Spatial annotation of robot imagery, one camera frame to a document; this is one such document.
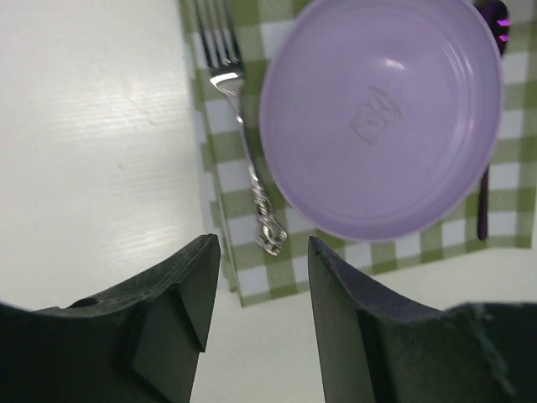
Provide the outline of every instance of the black plastic part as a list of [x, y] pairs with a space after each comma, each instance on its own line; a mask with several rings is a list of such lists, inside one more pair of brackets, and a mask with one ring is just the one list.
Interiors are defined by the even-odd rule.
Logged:
[[437, 311], [310, 238], [326, 403], [537, 402], [537, 305]]
[[204, 235], [69, 308], [0, 305], [0, 401], [190, 401], [219, 264], [217, 237]]

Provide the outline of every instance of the checkered cloth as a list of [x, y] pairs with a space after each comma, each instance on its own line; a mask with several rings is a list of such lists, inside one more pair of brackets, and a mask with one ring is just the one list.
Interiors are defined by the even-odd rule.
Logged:
[[314, 228], [287, 204], [263, 159], [258, 129], [263, 76], [310, 0], [230, 0], [248, 76], [246, 124], [278, 219], [289, 232], [287, 246], [277, 257], [254, 242], [256, 217], [237, 123], [227, 100], [209, 83], [192, 1], [180, 0], [180, 11], [208, 201], [207, 230], [220, 235], [224, 273], [243, 306], [308, 289], [310, 235], [373, 275], [491, 247], [530, 247], [537, 180], [537, 0], [505, 0], [513, 25], [503, 59], [506, 110], [490, 170], [488, 241], [476, 236], [476, 189], [444, 222], [395, 242], [375, 244], [347, 242]]

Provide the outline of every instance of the ornate fork handle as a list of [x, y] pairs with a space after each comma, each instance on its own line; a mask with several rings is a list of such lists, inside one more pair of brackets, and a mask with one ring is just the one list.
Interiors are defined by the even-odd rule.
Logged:
[[254, 170], [255, 168], [251, 166], [250, 179], [252, 180], [253, 202], [258, 214], [258, 236], [256, 241], [268, 254], [277, 256], [284, 247], [287, 233], [276, 219], [269, 195]]
[[278, 222], [270, 202], [270, 197], [263, 182], [259, 179], [258, 169], [253, 156], [253, 149], [244, 119], [242, 117], [242, 97], [241, 92], [228, 92], [227, 99], [233, 105], [237, 114], [237, 121], [241, 132], [241, 140], [248, 160], [248, 172], [252, 182], [253, 203], [258, 215], [257, 244], [268, 254], [278, 256], [287, 240], [287, 233], [282, 224]]

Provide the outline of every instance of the embossed logo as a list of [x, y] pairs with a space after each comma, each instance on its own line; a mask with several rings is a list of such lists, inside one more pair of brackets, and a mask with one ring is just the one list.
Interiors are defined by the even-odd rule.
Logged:
[[351, 128], [362, 139], [375, 144], [388, 126], [398, 119], [403, 119], [399, 105], [382, 88], [369, 86], [365, 101], [351, 121]]

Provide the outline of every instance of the purple spoon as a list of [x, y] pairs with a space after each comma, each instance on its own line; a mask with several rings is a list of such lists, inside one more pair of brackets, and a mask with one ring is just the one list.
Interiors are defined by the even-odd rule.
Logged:
[[[499, 0], [493, 0], [478, 8], [479, 12], [487, 21], [491, 29], [500, 55], [503, 55], [509, 41], [509, 12], [505, 4]], [[479, 199], [477, 207], [477, 238], [484, 241], [488, 237], [488, 167], [483, 174], [479, 186]]]

